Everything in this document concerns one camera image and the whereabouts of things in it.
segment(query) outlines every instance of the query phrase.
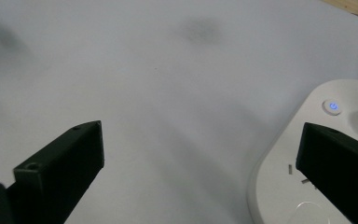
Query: black object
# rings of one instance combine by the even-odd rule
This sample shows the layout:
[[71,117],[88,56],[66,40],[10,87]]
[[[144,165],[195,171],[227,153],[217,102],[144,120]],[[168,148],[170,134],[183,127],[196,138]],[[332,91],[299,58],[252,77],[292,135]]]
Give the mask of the black object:
[[352,223],[358,224],[358,141],[305,123],[296,168]]
[[103,168],[100,121],[75,126],[14,169],[0,184],[0,224],[62,224]]

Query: round button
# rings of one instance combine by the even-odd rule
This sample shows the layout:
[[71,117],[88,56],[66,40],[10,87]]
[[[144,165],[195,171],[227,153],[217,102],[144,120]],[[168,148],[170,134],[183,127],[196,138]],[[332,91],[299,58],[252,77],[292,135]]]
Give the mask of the round button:
[[326,100],[323,104],[324,112],[331,116],[337,116],[342,112],[341,106],[336,100]]

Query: glowing blue button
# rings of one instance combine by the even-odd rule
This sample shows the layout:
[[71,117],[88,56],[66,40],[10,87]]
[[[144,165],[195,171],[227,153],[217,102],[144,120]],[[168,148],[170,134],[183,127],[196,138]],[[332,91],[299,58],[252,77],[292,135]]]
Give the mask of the glowing blue button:
[[324,112],[331,116],[337,116],[341,113],[341,108],[337,100],[326,100],[323,103]]

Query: white device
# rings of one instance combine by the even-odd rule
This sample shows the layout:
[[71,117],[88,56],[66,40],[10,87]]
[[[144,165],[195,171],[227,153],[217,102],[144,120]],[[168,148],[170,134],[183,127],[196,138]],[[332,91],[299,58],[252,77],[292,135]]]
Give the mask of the white device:
[[316,88],[257,164],[247,192],[255,224],[351,224],[296,169],[305,122],[358,140],[358,80],[334,80]]

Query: wooden surface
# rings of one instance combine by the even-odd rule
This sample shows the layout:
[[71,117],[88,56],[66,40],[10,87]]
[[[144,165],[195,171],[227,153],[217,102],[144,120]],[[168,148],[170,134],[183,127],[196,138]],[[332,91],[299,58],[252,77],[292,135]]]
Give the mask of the wooden surface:
[[358,0],[324,0],[335,7],[342,8],[358,16]]

